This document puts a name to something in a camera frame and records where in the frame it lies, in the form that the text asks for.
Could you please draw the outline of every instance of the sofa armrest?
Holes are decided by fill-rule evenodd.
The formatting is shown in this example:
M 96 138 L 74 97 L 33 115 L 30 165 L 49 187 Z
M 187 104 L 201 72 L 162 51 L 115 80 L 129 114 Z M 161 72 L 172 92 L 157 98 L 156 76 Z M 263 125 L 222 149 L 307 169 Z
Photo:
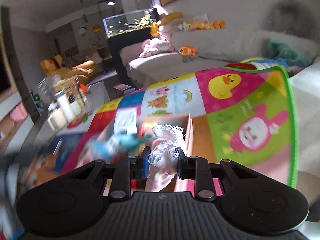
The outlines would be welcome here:
M 136 43 L 130 46 L 123 48 L 120 51 L 120 57 L 122 59 L 122 64 L 126 66 L 130 61 L 138 58 L 142 53 L 143 49 L 141 48 L 142 42 Z

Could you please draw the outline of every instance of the ribbed black surface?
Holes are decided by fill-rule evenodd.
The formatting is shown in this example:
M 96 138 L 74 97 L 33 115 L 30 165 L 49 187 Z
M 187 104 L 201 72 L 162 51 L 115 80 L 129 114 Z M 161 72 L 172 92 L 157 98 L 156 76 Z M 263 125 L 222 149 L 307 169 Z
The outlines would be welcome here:
M 228 224 L 212 203 L 198 202 L 189 192 L 135 192 L 130 200 L 111 204 L 104 217 L 82 233 L 61 238 L 45 238 L 32 234 L 21 237 L 21 240 L 29 239 L 305 240 L 306 238 L 297 231 L 273 237 L 254 236 L 242 232 Z

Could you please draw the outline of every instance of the yellow duck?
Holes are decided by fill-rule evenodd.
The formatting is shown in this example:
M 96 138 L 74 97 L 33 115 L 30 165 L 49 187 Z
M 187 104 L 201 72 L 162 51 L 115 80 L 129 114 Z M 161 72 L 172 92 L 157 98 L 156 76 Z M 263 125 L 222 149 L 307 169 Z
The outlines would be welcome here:
M 209 82 L 209 92 L 217 99 L 231 98 L 233 95 L 231 90 L 239 85 L 241 76 L 238 74 L 225 74 L 217 76 Z

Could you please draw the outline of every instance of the duck beak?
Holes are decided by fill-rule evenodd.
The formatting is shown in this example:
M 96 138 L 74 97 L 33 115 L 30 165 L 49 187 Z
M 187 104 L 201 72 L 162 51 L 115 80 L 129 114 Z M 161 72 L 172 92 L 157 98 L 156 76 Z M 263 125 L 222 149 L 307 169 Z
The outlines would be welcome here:
M 223 82 L 224 82 L 226 85 L 229 85 L 231 78 L 222 77 L 222 80 L 223 80 Z

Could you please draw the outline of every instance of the wicker basket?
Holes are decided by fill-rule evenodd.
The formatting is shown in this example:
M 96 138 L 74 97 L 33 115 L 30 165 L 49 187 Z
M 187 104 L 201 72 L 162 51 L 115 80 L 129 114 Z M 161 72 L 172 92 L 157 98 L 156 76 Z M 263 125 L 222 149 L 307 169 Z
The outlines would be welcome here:
M 71 94 L 74 95 L 81 107 L 84 107 L 84 103 L 82 101 L 81 95 L 78 90 L 78 85 L 76 82 L 77 77 L 71 77 L 67 79 L 63 79 L 56 83 L 53 87 L 56 92 L 59 92 L 60 90 L 70 90 Z

